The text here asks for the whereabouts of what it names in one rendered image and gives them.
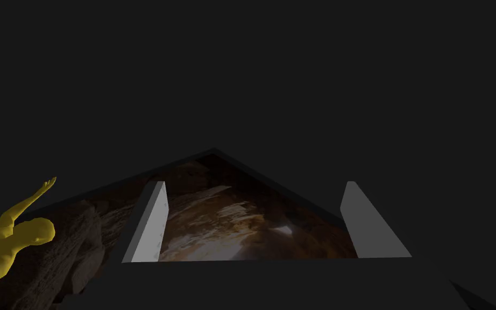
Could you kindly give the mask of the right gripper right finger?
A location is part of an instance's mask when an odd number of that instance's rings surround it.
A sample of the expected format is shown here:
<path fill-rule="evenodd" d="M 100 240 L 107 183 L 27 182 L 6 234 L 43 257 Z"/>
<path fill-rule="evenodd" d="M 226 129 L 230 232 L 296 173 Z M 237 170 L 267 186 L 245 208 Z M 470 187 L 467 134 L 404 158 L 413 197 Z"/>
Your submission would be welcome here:
<path fill-rule="evenodd" d="M 346 183 L 340 210 L 359 258 L 411 257 L 356 182 Z"/>

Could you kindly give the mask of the yellow human figurine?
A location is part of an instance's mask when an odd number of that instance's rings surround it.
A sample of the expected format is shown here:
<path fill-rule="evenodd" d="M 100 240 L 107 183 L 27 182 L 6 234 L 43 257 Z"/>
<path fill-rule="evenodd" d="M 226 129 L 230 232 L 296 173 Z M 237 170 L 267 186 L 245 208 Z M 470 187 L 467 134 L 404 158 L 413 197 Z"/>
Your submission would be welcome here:
<path fill-rule="evenodd" d="M 45 181 L 33 196 L 17 203 L 0 216 L 0 279 L 8 274 L 18 252 L 55 238 L 54 223 L 49 219 L 39 217 L 15 224 L 25 209 L 51 189 L 55 182 L 56 177 Z"/>

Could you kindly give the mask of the brown marbled table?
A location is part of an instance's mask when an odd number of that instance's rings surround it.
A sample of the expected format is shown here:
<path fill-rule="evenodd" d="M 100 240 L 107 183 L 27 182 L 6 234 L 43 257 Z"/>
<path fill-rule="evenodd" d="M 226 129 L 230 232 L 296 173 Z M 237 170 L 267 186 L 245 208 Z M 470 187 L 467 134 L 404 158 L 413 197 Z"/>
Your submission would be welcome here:
<path fill-rule="evenodd" d="M 0 280 L 0 310 L 60 310 L 84 293 L 110 269 L 144 187 L 159 181 L 160 262 L 357 258 L 343 220 L 209 152 L 26 213 L 51 220 L 56 237 L 18 254 Z"/>

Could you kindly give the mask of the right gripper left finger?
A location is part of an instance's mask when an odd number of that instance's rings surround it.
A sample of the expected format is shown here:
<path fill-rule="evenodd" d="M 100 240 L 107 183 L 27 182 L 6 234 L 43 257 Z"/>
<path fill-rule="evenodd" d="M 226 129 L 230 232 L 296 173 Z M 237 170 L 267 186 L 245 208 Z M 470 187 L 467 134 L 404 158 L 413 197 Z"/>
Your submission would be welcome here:
<path fill-rule="evenodd" d="M 169 214 L 165 182 L 157 181 L 150 189 L 148 201 L 141 206 L 143 213 L 130 239 L 123 263 L 159 261 Z"/>

